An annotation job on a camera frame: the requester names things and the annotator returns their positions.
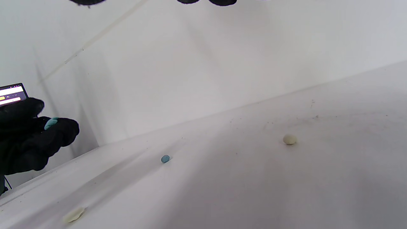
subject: white floor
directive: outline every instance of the white floor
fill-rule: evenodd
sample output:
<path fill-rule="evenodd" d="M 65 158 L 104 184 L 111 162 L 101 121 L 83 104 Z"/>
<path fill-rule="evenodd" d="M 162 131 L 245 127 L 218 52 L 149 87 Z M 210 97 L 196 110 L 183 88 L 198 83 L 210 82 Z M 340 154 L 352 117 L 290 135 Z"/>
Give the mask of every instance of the white floor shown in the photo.
<path fill-rule="evenodd" d="M 98 148 L 2 196 L 0 227 L 406 228 L 406 75 L 404 62 Z"/>

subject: smartphone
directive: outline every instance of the smartphone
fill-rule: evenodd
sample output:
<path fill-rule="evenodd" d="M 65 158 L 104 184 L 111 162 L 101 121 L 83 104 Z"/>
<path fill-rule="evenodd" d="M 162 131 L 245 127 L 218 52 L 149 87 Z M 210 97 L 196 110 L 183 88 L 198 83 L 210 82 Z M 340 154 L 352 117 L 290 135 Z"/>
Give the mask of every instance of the smartphone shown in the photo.
<path fill-rule="evenodd" d="M 22 83 L 0 87 L 0 107 L 26 100 L 27 98 L 28 95 Z"/>

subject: cable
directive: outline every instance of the cable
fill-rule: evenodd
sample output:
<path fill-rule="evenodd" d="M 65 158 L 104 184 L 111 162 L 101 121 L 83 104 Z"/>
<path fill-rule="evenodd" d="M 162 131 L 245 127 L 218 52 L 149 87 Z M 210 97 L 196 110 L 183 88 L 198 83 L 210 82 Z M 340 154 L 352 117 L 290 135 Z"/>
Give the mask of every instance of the cable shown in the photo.
<path fill-rule="evenodd" d="M 9 181 L 7 180 L 7 177 L 6 177 L 6 176 L 4 176 L 4 179 L 6 179 L 6 182 L 7 182 L 7 184 L 9 185 L 10 189 L 13 189 L 13 188 L 11 187 Z"/>

